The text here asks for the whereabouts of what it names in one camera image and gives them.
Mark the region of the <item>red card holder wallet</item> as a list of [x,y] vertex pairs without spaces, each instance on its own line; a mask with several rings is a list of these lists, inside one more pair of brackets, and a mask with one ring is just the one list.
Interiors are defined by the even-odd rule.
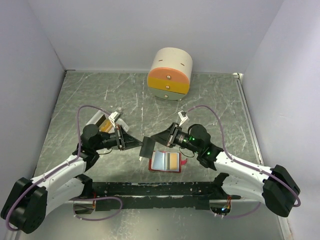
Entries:
[[152,172],[167,172],[167,173],[180,173],[182,166],[188,162],[188,158],[182,159],[182,154],[177,152],[179,155],[178,160],[178,171],[167,170],[167,156],[168,151],[154,151],[152,158],[149,159],[148,170]]

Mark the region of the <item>orange credit card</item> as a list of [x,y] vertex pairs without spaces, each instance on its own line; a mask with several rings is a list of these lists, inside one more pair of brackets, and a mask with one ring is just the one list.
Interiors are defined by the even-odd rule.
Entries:
[[167,170],[177,172],[179,170],[179,154],[171,152],[167,154]]

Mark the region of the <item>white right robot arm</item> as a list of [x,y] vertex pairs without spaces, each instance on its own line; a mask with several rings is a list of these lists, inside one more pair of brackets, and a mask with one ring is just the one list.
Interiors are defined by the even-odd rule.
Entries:
[[218,199],[230,195],[255,200],[280,217],[288,217],[292,208],[301,205],[301,190],[285,167],[263,166],[231,155],[211,142],[211,135],[201,124],[193,124],[183,132],[174,122],[151,139],[168,148],[187,149],[196,154],[203,167],[221,173],[224,179],[212,186]]

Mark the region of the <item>black credit card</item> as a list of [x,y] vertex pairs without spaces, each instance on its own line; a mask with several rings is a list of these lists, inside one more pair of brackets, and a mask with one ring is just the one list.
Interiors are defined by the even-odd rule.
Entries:
[[153,156],[156,141],[148,136],[143,137],[142,146],[139,152],[140,158],[151,159]]

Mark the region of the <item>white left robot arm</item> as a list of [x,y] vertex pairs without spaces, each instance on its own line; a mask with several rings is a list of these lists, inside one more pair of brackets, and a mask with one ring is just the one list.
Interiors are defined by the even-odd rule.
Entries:
[[100,131],[95,124],[86,125],[77,149],[65,161],[42,175],[15,182],[0,213],[7,229],[30,234],[65,202],[94,197],[93,180],[85,172],[100,158],[98,151],[124,151],[142,145],[120,125],[112,133]]

